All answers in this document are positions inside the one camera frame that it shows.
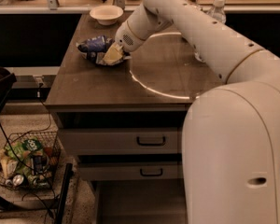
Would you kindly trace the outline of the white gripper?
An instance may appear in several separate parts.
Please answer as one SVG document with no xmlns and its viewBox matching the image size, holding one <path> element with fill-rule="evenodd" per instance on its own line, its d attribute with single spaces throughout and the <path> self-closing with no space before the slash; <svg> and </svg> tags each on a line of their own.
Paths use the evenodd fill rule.
<svg viewBox="0 0 280 224">
<path fill-rule="evenodd" d="M 103 61 L 106 64 L 116 64 L 123 58 L 123 51 L 133 52 L 146 40 L 144 27 L 137 21 L 125 21 L 116 31 L 115 41 L 105 54 Z"/>
</svg>

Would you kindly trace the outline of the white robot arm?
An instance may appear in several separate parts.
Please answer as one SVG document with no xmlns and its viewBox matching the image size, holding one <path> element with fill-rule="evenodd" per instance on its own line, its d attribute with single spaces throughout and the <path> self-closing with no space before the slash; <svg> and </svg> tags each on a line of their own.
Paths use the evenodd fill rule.
<svg viewBox="0 0 280 224">
<path fill-rule="evenodd" d="M 187 0 L 142 0 L 115 40 L 132 52 L 170 25 L 222 83 L 183 124 L 188 224 L 280 224 L 280 58 Z"/>
</svg>

